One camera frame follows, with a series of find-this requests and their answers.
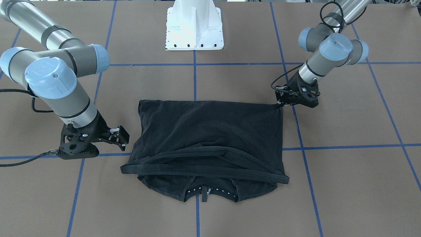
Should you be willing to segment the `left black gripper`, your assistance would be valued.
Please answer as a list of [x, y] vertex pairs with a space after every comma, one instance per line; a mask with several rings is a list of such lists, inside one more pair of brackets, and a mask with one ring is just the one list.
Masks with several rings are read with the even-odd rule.
[[319, 105], [318, 80], [311, 79], [310, 84], [305, 82], [297, 71], [287, 84], [275, 87], [277, 106], [301, 104], [310, 108]]

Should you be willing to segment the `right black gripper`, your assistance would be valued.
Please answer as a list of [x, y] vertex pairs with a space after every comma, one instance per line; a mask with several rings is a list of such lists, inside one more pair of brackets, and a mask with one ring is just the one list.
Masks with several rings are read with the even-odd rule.
[[99, 155], [96, 142], [115, 144], [125, 151], [129, 144], [130, 135], [122, 125], [111, 129], [97, 112], [95, 118], [88, 125], [75, 128], [72, 123], [64, 125], [61, 131], [61, 143], [58, 157], [64, 160], [94, 158]]

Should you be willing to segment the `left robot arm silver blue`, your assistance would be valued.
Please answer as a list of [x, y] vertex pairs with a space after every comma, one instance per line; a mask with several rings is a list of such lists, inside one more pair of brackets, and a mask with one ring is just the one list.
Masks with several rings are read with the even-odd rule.
[[311, 52], [284, 86], [274, 86], [278, 105], [318, 106], [318, 83], [332, 69], [355, 65], [364, 61], [369, 48], [366, 42], [350, 40], [342, 31], [365, 12], [368, 0], [332, 0], [335, 9], [327, 15], [320, 13], [321, 22], [314, 28], [305, 28], [298, 39], [299, 46]]

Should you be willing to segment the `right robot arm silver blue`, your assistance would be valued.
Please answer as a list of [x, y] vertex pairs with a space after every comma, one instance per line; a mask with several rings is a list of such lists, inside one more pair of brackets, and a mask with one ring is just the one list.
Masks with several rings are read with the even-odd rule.
[[123, 126], [110, 128], [78, 78], [99, 74], [110, 66], [107, 50], [86, 44], [29, 0], [2, 0], [1, 18], [13, 23], [45, 48], [35, 52], [12, 47], [1, 55], [1, 70], [24, 87], [19, 92], [44, 101], [64, 125], [57, 149], [38, 155], [64, 160], [94, 158], [95, 143], [117, 145], [125, 151], [130, 136]]

